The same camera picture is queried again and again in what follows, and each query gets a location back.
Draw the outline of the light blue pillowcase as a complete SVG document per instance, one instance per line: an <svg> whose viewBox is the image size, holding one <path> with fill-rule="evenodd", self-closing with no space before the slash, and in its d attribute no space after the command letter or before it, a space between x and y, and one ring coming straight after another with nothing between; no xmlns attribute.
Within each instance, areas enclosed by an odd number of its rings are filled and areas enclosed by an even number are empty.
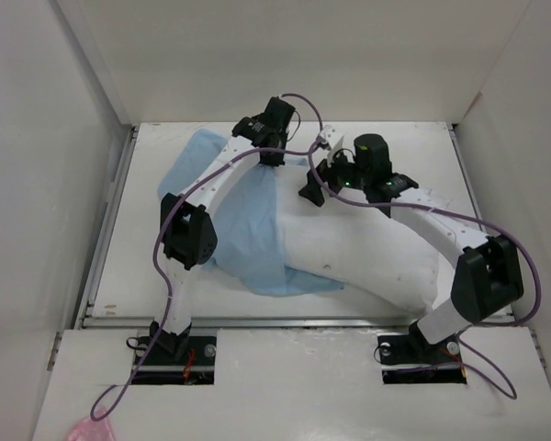
<svg viewBox="0 0 551 441"><path fill-rule="evenodd" d="M215 160L227 139L200 129L165 174L157 189L158 198L179 195ZM335 291L343 282L287 266L287 252L280 233L278 215L284 208L276 202L276 173L258 164L247 172L223 199L212 222L218 245L205 268L214 266L238 278L251 292L288 297Z"/></svg>

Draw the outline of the white pillow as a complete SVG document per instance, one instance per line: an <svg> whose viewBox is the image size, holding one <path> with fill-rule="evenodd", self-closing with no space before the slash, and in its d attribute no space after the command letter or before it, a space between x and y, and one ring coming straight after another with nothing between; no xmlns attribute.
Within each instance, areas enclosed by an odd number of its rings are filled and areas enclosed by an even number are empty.
<svg viewBox="0 0 551 441"><path fill-rule="evenodd" d="M274 300L343 297L355 288L420 315L437 298L438 254L416 233L376 209L358 208L331 198L318 208L298 195L307 167L292 164L275 169L276 202L286 264L294 269L343 282L335 291Z"/></svg>

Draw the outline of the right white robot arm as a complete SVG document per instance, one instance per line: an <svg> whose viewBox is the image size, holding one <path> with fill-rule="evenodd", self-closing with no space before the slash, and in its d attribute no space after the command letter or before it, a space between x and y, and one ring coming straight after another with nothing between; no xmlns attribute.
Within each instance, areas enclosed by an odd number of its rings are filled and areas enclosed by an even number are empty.
<svg viewBox="0 0 551 441"><path fill-rule="evenodd" d="M309 163L307 183L298 192L301 197L320 207L326 195L338 198L344 188L360 191L366 206L417 233L454 269L447 300L413 322L406 334L379 338L384 364L437 364L459 333L523 296L519 245L503 233L472 227L471 217L437 207L416 181L394 172L382 136L360 135L353 149L346 150L343 135L327 126L309 152L318 149L327 155L319 163Z"/></svg>

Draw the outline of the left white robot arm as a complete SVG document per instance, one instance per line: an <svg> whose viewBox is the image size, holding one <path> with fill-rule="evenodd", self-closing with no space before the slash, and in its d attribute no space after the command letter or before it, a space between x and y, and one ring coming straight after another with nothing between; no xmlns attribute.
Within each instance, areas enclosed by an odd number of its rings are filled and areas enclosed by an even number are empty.
<svg viewBox="0 0 551 441"><path fill-rule="evenodd" d="M181 362L188 352L192 288L198 270L214 254L213 217L240 179L257 164L284 163L289 124L296 109L273 96L264 111L234 125L215 159L180 194L161 201L153 266L166 291L165 305L150 325L150 346L163 362Z"/></svg>

